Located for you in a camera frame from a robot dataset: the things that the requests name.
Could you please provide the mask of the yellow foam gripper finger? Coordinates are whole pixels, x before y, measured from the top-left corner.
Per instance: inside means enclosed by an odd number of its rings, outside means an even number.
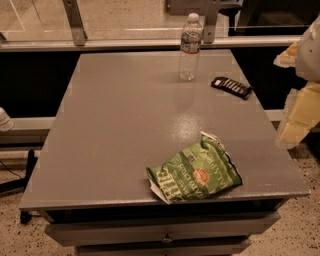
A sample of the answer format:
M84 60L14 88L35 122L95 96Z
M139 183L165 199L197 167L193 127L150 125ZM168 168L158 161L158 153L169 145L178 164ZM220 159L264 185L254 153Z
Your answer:
M277 129L276 145L282 149L297 146L320 123L320 84L308 82L287 95L283 118Z
M298 45L298 42L292 43L286 50L276 56L273 64L282 68L295 67Z

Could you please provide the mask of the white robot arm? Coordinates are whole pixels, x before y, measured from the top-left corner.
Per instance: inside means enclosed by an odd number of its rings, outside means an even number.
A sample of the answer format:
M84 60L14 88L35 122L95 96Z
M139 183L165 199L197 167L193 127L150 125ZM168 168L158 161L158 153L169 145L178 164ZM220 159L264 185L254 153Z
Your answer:
M302 89L291 89L287 95L277 130L277 146L292 149L320 123L320 17L298 42L275 58L274 64L294 67L296 75L306 81Z

